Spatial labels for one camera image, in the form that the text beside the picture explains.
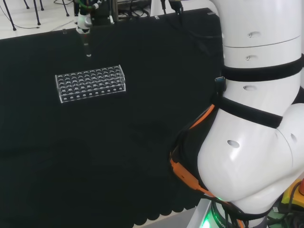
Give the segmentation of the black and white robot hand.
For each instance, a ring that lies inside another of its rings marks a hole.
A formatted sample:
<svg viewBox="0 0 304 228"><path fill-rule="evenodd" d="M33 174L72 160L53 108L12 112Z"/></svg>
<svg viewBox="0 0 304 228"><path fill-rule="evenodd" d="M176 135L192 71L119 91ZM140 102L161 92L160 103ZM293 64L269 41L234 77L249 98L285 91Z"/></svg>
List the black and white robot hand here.
<svg viewBox="0 0 304 228"><path fill-rule="evenodd" d="M76 30L88 34L94 26L114 24L110 0L74 0Z"/></svg>

